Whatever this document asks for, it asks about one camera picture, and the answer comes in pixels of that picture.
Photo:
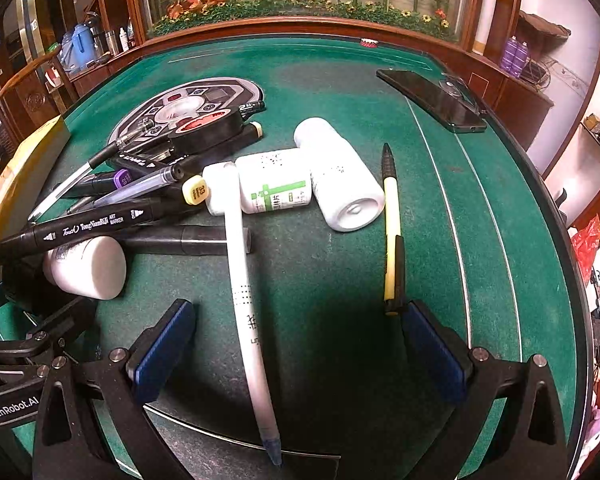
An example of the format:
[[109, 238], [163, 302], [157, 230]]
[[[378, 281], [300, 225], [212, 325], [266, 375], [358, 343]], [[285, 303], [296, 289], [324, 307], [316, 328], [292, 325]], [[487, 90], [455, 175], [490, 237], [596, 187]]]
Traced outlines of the round dice control panel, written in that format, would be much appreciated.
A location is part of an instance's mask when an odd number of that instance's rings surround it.
[[125, 115], [112, 129], [107, 144], [131, 135], [125, 145], [137, 150], [143, 143], [165, 138], [192, 119], [225, 107], [262, 101], [255, 82], [235, 77], [210, 77], [178, 84], [149, 98]]

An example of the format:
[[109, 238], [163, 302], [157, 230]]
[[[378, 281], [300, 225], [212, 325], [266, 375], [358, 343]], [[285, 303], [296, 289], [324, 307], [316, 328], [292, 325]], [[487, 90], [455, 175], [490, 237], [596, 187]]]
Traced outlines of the long white brush pen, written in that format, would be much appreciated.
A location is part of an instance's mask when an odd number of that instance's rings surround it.
[[209, 211], [224, 218], [230, 290], [253, 414], [262, 445], [271, 462], [279, 467], [282, 464], [282, 446], [252, 301], [238, 170], [232, 162], [217, 162], [204, 168], [202, 176], [210, 188]]

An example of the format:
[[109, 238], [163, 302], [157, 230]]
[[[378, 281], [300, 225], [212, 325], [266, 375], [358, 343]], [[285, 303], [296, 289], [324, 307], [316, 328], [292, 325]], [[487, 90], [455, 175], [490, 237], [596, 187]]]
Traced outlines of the black smartphone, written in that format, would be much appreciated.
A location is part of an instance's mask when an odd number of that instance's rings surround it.
[[454, 133], [486, 130], [486, 122], [464, 102], [411, 70], [376, 70], [376, 76]]

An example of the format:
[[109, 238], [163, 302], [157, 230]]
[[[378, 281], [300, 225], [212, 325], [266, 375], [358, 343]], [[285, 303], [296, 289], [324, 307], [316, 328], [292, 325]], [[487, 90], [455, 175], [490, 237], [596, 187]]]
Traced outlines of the clear barrel gel pen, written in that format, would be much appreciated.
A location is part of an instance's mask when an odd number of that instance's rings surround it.
[[167, 185], [181, 181], [183, 178], [184, 171], [181, 170], [180, 166], [167, 166], [166, 168], [154, 171], [145, 177], [122, 186], [122, 188], [119, 188], [117, 191], [112, 191], [101, 198], [96, 198], [96, 200], [90, 200], [89, 202], [81, 200], [76, 205], [68, 208], [66, 214], [74, 214], [75, 212], [82, 210], [89, 210], [122, 203], [126, 200], [132, 200], [133, 198], [155, 192], [159, 188], [164, 188]]

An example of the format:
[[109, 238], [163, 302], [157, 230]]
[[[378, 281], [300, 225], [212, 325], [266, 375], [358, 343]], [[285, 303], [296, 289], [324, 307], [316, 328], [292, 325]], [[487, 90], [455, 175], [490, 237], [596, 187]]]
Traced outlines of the black electrical tape roll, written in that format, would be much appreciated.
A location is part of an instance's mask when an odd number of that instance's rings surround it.
[[233, 139], [243, 126], [244, 120], [238, 108], [222, 108], [186, 122], [169, 133], [168, 139], [179, 153], [200, 154]]

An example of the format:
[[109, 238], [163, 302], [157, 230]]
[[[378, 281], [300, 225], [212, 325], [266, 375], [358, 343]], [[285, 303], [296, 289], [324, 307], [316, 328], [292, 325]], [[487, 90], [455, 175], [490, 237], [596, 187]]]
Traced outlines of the clear silver tip pen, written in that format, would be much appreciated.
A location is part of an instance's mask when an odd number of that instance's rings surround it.
[[76, 171], [73, 171], [69, 177], [66, 177], [65, 180], [60, 182], [53, 191], [50, 191], [42, 202], [39, 202], [32, 212], [29, 214], [27, 218], [27, 222], [34, 223], [37, 222], [39, 218], [42, 217], [42, 214], [45, 214], [46, 211], [53, 206], [62, 196], [64, 196], [70, 188], [73, 188], [79, 180], [82, 180], [86, 177], [93, 169], [100, 166], [103, 162], [117, 155], [122, 148], [125, 148], [133, 139], [139, 136], [141, 133], [148, 131], [155, 125], [155, 121], [153, 119], [147, 118], [142, 119], [140, 124], [127, 133], [120, 134], [116, 140], [109, 142], [102, 150], [97, 152], [91, 158], [87, 159], [87, 162], [84, 162], [82, 166]]

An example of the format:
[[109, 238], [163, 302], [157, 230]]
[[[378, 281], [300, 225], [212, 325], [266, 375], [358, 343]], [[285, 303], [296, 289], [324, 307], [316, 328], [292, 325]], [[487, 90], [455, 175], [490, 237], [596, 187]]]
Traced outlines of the yellow black mechanical pencil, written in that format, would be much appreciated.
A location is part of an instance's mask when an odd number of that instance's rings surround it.
[[405, 294], [405, 249], [396, 164], [388, 143], [382, 147], [381, 175], [385, 193], [386, 231], [384, 303], [386, 313], [394, 315], [401, 309]]

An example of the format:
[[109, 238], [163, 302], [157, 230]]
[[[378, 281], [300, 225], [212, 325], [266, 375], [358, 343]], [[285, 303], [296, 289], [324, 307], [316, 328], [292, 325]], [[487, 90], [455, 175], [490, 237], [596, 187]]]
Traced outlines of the purple capped black marker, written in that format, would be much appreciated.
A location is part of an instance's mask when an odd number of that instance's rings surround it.
[[119, 188], [123, 188], [131, 181], [132, 174], [126, 169], [101, 172], [100, 174], [89, 174], [79, 180], [72, 188], [69, 188], [62, 198], [103, 196], [117, 191]]

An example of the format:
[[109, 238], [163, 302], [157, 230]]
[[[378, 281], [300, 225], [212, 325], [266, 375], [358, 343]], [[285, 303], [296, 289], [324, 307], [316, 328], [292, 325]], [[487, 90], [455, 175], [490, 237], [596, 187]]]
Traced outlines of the green label white bottle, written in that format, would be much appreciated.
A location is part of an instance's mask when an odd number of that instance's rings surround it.
[[309, 205], [311, 170], [300, 148], [245, 155], [236, 159], [235, 165], [245, 214]]

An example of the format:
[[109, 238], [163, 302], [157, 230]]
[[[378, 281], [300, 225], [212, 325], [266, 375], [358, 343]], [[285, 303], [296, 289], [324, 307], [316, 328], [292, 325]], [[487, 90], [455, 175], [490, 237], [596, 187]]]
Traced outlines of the black fineliner pen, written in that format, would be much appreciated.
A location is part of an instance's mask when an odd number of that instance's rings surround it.
[[222, 226], [144, 226], [122, 231], [114, 238], [139, 254], [226, 256]]

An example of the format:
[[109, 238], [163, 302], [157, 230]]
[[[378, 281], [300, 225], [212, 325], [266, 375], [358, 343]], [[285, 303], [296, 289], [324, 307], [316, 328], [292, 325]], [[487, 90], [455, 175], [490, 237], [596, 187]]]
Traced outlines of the red label white bottle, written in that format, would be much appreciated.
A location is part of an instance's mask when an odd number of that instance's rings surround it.
[[46, 252], [47, 281], [64, 292], [98, 300], [116, 298], [126, 280], [126, 260], [112, 237], [99, 236]]

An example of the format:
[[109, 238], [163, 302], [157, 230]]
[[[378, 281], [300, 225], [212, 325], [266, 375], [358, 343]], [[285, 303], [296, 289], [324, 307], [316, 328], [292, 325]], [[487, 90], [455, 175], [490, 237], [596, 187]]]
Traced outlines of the purple bottles on shelf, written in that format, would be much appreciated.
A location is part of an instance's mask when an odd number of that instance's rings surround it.
[[528, 61], [528, 44], [520, 42], [515, 36], [506, 40], [504, 51], [500, 61], [500, 67], [504, 72], [519, 78]]

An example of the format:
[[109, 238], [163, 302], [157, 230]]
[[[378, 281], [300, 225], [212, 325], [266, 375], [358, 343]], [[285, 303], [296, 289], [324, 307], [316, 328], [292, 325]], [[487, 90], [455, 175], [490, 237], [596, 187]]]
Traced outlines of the red plastic bag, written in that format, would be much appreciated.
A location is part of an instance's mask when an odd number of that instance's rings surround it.
[[594, 260], [600, 247], [600, 217], [595, 216], [588, 225], [571, 237], [583, 284], [591, 279]]

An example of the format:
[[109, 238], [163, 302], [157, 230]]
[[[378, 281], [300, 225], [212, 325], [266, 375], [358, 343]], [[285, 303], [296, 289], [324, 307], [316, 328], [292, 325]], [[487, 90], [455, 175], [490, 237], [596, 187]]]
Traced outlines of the yellow capped black marker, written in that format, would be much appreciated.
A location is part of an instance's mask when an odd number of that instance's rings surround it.
[[9, 261], [42, 254], [56, 247], [189, 212], [210, 196], [201, 176], [191, 177], [180, 189], [180, 198], [147, 197], [68, 214], [48, 220], [0, 240], [0, 266]]

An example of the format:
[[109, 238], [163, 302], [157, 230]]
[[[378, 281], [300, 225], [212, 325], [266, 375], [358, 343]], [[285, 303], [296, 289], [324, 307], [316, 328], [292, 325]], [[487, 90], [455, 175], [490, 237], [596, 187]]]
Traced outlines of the tall white plastic bottle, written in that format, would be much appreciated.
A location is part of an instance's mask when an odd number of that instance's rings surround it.
[[302, 120], [294, 144], [311, 169], [313, 194], [327, 225], [352, 232], [372, 223], [385, 206], [385, 194], [352, 145], [324, 118]]

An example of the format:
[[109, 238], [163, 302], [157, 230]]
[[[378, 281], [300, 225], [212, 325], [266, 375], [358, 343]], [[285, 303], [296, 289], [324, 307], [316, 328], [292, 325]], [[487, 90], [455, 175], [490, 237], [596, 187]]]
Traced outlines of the yellow open storage box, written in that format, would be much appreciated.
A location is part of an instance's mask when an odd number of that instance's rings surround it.
[[0, 240], [27, 223], [38, 194], [70, 139], [64, 118], [50, 119], [17, 148], [0, 175]]

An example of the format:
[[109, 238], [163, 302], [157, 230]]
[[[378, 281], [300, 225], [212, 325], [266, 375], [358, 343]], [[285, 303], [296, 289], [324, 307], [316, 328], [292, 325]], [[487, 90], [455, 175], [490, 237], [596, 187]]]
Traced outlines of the red white mahjong tile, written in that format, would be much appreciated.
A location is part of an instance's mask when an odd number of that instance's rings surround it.
[[370, 39], [370, 38], [361, 38], [360, 39], [360, 45], [362, 47], [366, 47], [366, 48], [377, 48], [378, 47], [378, 41]]

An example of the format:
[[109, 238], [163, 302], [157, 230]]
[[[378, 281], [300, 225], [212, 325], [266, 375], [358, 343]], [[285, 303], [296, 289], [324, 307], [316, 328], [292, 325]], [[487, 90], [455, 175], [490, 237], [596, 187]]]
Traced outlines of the wooden chair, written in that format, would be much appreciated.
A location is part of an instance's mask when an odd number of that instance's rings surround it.
[[[0, 90], [0, 118], [20, 136], [62, 114], [79, 99], [76, 87], [62, 67], [60, 52], [61, 46], [55, 44], [12, 76]], [[59, 76], [57, 88], [47, 88], [44, 68], [51, 68]]]

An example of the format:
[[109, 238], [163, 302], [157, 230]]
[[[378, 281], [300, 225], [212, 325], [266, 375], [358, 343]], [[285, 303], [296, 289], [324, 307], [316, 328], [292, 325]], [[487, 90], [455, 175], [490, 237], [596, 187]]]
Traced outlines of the blue water kettle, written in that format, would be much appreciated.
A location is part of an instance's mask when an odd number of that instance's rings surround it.
[[91, 29], [84, 24], [76, 24], [72, 32], [66, 32], [59, 59], [68, 74], [85, 70], [88, 63], [94, 62], [96, 53]]

